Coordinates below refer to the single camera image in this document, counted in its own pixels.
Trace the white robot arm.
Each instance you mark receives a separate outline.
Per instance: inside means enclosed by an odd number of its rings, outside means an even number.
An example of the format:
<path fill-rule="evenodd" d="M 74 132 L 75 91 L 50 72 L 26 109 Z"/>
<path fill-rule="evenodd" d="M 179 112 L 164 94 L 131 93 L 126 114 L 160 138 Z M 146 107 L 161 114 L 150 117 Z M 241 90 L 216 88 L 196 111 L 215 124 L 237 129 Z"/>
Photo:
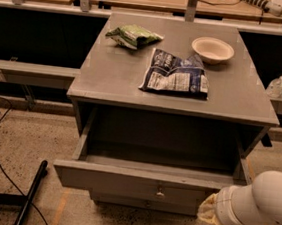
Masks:
<path fill-rule="evenodd" d="M 247 186 L 222 188 L 201 203 L 197 218 L 212 225 L 282 225 L 282 172 L 266 171 Z"/>

